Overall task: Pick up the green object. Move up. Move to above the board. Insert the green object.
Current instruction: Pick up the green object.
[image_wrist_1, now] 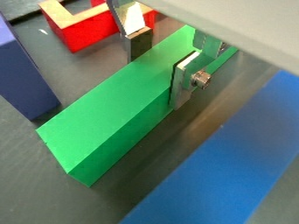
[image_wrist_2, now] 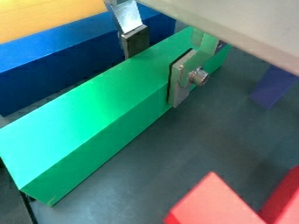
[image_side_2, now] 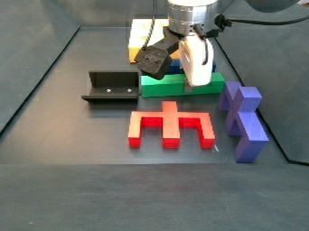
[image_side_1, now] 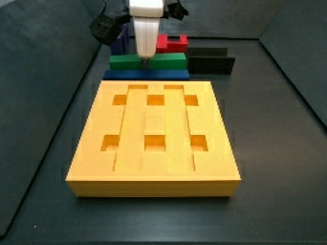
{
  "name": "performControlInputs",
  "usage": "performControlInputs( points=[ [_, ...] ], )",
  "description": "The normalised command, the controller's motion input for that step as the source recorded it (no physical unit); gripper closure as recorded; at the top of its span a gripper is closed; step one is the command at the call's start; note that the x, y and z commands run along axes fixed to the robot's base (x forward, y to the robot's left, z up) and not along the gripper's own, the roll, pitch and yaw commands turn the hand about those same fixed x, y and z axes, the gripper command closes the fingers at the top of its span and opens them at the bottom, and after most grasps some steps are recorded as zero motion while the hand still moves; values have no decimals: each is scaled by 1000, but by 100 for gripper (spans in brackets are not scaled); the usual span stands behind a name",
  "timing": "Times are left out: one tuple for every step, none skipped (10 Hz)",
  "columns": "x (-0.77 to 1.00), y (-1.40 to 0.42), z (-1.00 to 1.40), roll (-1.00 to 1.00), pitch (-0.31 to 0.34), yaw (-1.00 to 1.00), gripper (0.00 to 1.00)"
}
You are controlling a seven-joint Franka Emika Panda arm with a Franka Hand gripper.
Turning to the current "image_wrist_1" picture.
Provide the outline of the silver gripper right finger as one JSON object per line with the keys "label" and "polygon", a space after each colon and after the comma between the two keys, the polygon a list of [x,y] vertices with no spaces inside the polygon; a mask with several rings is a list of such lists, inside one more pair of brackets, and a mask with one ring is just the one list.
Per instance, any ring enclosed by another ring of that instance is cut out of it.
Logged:
{"label": "silver gripper right finger", "polygon": [[192,47],[172,67],[172,83],[170,106],[178,109],[192,96],[195,88],[204,89],[211,83],[211,75],[206,72],[207,65],[220,56],[226,44],[200,30],[194,33]]}

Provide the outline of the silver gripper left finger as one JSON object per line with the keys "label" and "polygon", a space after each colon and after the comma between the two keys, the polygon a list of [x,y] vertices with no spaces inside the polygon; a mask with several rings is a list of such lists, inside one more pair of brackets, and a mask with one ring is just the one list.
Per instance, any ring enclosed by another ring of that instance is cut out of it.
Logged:
{"label": "silver gripper left finger", "polygon": [[132,62],[152,48],[154,30],[146,25],[140,3],[136,0],[107,0]]}

